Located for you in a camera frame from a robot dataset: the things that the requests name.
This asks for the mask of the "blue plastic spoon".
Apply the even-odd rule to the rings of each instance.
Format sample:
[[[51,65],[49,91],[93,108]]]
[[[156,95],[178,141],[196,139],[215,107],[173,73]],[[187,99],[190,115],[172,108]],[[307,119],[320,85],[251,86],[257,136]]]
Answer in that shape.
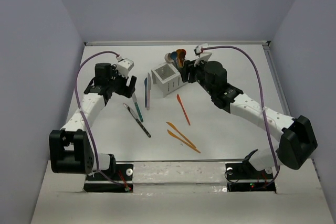
[[[175,66],[176,69],[181,68],[178,53],[176,51],[171,53],[171,59],[173,60],[173,65]]]

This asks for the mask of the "orange-red plastic spoon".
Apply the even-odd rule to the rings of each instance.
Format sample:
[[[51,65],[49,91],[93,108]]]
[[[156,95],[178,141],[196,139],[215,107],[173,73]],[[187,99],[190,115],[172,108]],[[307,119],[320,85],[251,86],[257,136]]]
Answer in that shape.
[[[186,50],[182,49],[180,53],[180,61],[183,63],[185,61],[185,56],[186,56]]]

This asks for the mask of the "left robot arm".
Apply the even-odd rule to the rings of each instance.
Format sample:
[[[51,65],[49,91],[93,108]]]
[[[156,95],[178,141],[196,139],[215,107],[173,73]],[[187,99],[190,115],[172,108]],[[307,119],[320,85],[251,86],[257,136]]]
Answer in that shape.
[[[91,127],[114,93],[132,97],[136,77],[128,74],[133,66],[133,61],[129,59],[115,65],[95,65],[95,76],[84,90],[79,108],[61,129],[53,130],[49,135],[50,162],[54,173],[90,175],[98,172],[104,179],[115,176],[115,157],[98,153],[90,142],[93,136]]]

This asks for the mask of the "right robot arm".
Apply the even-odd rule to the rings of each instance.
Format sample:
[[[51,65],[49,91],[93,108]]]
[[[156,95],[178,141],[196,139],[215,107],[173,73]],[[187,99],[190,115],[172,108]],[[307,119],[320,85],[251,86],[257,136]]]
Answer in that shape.
[[[277,166],[298,170],[318,147],[310,120],[283,115],[270,108],[263,108],[242,90],[227,81],[227,71],[217,61],[187,60],[179,69],[183,82],[197,82],[210,96],[212,102],[230,114],[243,118],[265,130],[278,141],[274,151],[253,150],[245,158],[241,171],[253,178],[260,171]]]

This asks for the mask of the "beige long spoon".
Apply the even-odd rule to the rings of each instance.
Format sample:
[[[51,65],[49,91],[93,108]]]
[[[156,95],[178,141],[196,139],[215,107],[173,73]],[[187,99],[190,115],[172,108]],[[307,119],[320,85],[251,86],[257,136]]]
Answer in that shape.
[[[167,53],[165,56],[164,56],[164,59],[167,63],[173,63],[174,60],[172,59],[171,57],[171,53]]]

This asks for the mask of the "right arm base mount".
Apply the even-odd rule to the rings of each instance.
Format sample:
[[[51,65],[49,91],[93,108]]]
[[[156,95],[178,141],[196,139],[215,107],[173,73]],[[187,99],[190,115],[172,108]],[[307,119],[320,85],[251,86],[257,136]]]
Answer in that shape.
[[[275,183],[270,183],[274,178],[272,173],[254,168],[245,171],[243,163],[226,163],[224,176],[228,192],[276,192]]]

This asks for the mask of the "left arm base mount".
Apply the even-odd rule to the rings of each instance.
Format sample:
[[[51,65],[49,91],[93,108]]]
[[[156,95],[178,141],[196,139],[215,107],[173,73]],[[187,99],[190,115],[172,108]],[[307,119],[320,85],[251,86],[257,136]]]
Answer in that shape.
[[[133,192],[133,163],[117,163],[115,173],[107,171],[87,175],[83,190],[87,193],[132,193]]]

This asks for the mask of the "blue plastic knife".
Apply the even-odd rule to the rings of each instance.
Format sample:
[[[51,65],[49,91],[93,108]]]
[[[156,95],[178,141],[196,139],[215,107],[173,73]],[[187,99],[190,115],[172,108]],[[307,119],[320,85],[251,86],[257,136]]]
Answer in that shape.
[[[144,105],[147,108],[147,87],[148,87],[148,78],[144,79]]]

